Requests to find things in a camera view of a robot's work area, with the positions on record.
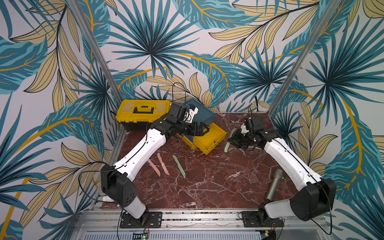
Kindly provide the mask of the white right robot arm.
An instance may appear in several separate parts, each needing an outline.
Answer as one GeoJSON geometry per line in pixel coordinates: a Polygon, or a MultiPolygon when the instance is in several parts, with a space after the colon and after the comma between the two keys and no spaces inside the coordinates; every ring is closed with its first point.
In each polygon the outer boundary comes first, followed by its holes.
{"type": "Polygon", "coordinates": [[[331,213],[336,195],[336,183],[307,166],[288,146],[276,130],[267,130],[258,116],[244,119],[229,142],[239,149],[255,147],[265,151],[283,168],[293,181],[298,193],[291,199],[271,201],[259,207],[259,220],[296,217],[309,221],[331,213]]]}

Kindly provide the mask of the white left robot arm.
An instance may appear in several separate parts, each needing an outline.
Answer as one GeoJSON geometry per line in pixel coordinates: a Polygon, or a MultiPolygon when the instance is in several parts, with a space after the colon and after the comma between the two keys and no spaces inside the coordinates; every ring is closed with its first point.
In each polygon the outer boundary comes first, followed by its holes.
{"type": "Polygon", "coordinates": [[[137,174],[171,137],[175,135],[204,136],[210,127],[203,122],[194,121],[199,108],[193,104],[172,103],[168,113],[152,122],[142,140],[113,166],[101,169],[102,191],[120,205],[140,227],[148,220],[149,210],[141,202],[138,189],[133,181],[137,174]]]}

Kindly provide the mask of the yellow bottom drawer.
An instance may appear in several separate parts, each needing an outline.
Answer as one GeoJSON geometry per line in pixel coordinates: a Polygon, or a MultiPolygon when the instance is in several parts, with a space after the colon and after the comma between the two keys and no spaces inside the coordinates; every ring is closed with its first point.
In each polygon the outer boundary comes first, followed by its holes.
{"type": "Polygon", "coordinates": [[[227,132],[215,123],[210,125],[210,131],[202,137],[192,137],[190,140],[187,136],[183,136],[182,140],[193,150],[199,149],[205,155],[208,155],[215,147],[217,147],[226,137],[227,132]]]}

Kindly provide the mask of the green fruit knife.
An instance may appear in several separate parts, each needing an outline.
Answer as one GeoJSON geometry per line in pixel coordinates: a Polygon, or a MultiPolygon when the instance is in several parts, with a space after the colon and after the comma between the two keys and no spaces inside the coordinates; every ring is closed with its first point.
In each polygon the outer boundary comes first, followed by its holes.
{"type": "Polygon", "coordinates": [[[227,143],[226,143],[226,146],[225,146],[225,148],[224,148],[224,152],[225,153],[227,153],[228,151],[229,151],[229,147],[230,147],[230,145],[231,145],[231,141],[230,141],[230,139],[233,137],[233,135],[234,135],[234,133],[237,131],[237,129],[233,129],[232,131],[231,131],[231,134],[230,134],[230,137],[229,137],[229,139],[228,139],[228,141],[227,141],[227,143]]]}
{"type": "Polygon", "coordinates": [[[178,169],[180,171],[180,173],[182,174],[183,178],[185,179],[186,178],[186,172],[185,170],[183,169],[180,161],[178,160],[178,158],[175,156],[175,155],[172,155],[174,161],[176,162],[177,166],[178,166],[178,169]]]}

